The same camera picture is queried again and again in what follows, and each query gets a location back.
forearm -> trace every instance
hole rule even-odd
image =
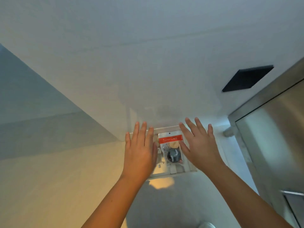
[[[291,228],[258,194],[256,194],[229,167],[219,165],[207,171],[241,227]]]
[[[82,228],[120,228],[140,187],[140,183],[121,177]]]

red label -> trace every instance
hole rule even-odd
[[[180,134],[180,135],[176,135],[176,136],[172,136],[172,137],[159,138],[159,144],[164,144],[167,142],[182,141],[182,140],[183,140],[183,136]]]

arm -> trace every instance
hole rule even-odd
[[[196,125],[186,118],[191,132],[180,123],[189,148],[180,142],[181,149],[189,161],[203,171],[225,199],[235,218],[243,228],[292,228],[272,207],[256,194],[223,162],[213,135],[211,124],[208,131],[198,118]]]
[[[157,146],[153,143],[153,131],[147,123],[136,122],[132,139],[126,134],[123,172],[110,192],[105,196],[82,228],[119,228],[143,183],[156,165]]]

black round object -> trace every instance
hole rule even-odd
[[[180,153],[179,149],[169,149],[168,159],[171,162],[179,162],[179,160],[181,159],[181,153]]]

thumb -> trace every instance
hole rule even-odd
[[[179,145],[184,155],[186,155],[186,157],[188,158],[188,156],[190,155],[189,148],[186,146],[186,144],[183,141],[179,141]]]
[[[153,165],[156,165],[157,161],[157,145],[156,142],[153,143],[153,148],[152,148],[152,163]]]

